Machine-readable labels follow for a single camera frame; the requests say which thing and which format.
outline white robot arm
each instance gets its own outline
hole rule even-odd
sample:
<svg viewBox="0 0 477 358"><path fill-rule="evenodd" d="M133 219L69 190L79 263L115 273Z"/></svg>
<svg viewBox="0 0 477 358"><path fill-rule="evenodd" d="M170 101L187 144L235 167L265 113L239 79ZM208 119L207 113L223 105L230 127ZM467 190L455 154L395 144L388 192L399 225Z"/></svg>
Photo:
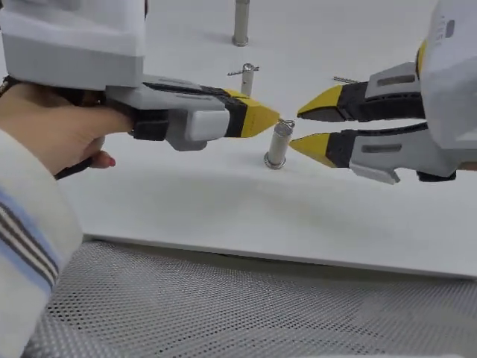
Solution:
<svg viewBox="0 0 477 358"><path fill-rule="evenodd" d="M410 127L315 134L291 147L330 167L397 183L398 168L421 181L454 180L477 162L477 1L440 0L415 63L369 81L336 86L298 113L322 122L425 119Z"/></svg>
<svg viewBox="0 0 477 358"><path fill-rule="evenodd" d="M136 139L199 151L222 137L250 137L279 114L246 95L145 76L144 0L4 0L0 24L9 76L104 92L131 117Z"/></svg>

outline striped sleeve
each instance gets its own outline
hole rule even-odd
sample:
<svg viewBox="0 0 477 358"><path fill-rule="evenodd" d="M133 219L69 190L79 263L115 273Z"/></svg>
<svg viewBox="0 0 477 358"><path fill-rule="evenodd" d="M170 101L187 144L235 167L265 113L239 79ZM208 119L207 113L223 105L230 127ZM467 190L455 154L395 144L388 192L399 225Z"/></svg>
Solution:
<svg viewBox="0 0 477 358"><path fill-rule="evenodd" d="M83 234L56 180L0 131L0 358L20 358Z"/></svg>
<svg viewBox="0 0 477 358"><path fill-rule="evenodd" d="M0 254L32 284L51 292L59 274L58 259L33 220L1 189Z"/></svg>

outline white table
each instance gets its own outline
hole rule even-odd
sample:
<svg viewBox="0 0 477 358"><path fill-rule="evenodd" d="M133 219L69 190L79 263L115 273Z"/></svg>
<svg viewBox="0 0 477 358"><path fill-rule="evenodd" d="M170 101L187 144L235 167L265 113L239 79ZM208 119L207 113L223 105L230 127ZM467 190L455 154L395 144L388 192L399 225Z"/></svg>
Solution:
<svg viewBox="0 0 477 358"><path fill-rule="evenodd" d="M148 73L239 88L229 71L260 65L253 96L292 118L333 85L414 60L436 1L260 0L250 45L231 45L233 0L151 1ZM407 125L373 123L374 127ZM296 136L343 125L299 122ZM281 260L477 277L477 175L396 186L328 169L290 151L278 172L271 131L206 150L112 136L118 162L62 182L84 231L111 240Z"/></svg>

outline metal peg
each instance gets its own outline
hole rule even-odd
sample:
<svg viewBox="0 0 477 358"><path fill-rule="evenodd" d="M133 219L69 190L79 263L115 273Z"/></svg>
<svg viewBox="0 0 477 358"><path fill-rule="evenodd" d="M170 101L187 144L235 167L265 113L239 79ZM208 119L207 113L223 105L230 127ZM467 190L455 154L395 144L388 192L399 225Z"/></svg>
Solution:
<svg viewBox="0 0 477 358"><path fill-rule="evenodd" d="M227 76L241 75L240 92L249 97L252 95L253 73L260 70L260 66L254 66L251 63L243 65L241 71L229 72Z"/></svg>
<svg viewBox="0 0 477 358"><path fill-rule="evenodd" d="M342 82L344 84L357 84L357 83L359 83L359 81L355 81L355 80L352 80L350 78L338 77L338 76L333 77L333 80L337 81L337 82Z"/></svg>
<svg viewBox="0 0 477 358"><path fill-rule="evenodd" d="M236 20L232 43L238 47L248 45L248 9L250 0L236 0Z"/></svg>
<svg viewBox="0 0 477 358"><path fill-rule="evenodd" d="M270 148L263 157L265 165L268 168L277 170L283 168L285 165L285 155L288 150L288 144L290 143L294 127L294 121L286 121L284 119L279 119L277 125L275 125L274 134L271 137Z"/></svg>

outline gray mesh floor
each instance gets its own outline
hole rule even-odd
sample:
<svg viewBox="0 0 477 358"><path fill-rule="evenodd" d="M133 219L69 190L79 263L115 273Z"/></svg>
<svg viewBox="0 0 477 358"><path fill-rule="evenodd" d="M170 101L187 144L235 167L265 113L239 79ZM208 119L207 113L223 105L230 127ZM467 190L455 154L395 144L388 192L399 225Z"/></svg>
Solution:
<svg viewBox="0 0 477 358"><path fill-rule="evenodd" d="M477 285L88 242L28 358L477 357Z"/></svg>

